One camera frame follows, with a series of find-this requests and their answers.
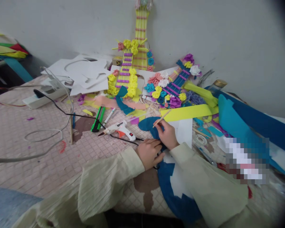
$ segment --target pink paper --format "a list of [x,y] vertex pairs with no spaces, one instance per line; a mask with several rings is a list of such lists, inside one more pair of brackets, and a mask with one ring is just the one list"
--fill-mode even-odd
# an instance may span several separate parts
[[131,124],[139,124],[139,118],[136,118],[135,120],[131,120],[130,122]]
[[[132,102],[128,102],[128,101],[125,101],[123,103],[126,104],[127,106],[129,106],[130,108],[133,108],[133,109],[146,109],[147,108],[146,104],[132,103]],[[113,100],[113,99],[110,99],[110,98],[107,98],[104,96],[98,96],[95,99],[94,104],[98,105],[98,106],[104,106],[107,108],[118,108],[119,109],[119,106],[117,105],[116,100]]]

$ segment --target bottle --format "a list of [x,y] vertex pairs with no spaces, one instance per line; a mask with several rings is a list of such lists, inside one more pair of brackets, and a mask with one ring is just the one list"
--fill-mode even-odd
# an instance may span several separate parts
[[208,90],[212,93],[212,95],[215,95],[218,91],[220,91],[222,88],[227,85],[227,82],[221,79],[215,80],[215,82],[208,88]]

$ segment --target person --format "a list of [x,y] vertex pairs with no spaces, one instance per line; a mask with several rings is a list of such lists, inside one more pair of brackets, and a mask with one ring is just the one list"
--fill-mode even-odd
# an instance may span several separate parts
[[146,139],[136,150],[128,147],[110,158],[92,160],[81,174],[33,205],[13,227],[107,227],[103,212],[121,199],[127,181],[163,160],[164,153],[157,156],[161,142],[180,165],[208,227],[270,227],[264,214],[247,206],[247,185],[210,165],[186,143],[179,144],[174,127],[166,121],[156,128],[160,141]]

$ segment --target white marker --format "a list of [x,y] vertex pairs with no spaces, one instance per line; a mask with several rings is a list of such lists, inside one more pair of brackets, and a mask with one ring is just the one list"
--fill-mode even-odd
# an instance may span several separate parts
[[108,120],[110,119],[110,117],[112,116],[113,112],[115,111],[116,108],[113,108],[113,110],[111,111],[111,113],[108,115],[108,117],[105,119],[105,121],[103,122],[102,125],[105,126],[105,124],[108,122]]

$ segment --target white wall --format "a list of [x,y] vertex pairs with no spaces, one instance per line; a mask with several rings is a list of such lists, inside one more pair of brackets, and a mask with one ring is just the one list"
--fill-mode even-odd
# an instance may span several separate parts
[[[192,53],[252,107],[285,117],[285,19],[273,0],[155,0],[148,38],[156,69]],[[4,0],[0,32],[51,65],[78,53],[116,54],[115,39],[134,38],[134,1]]]

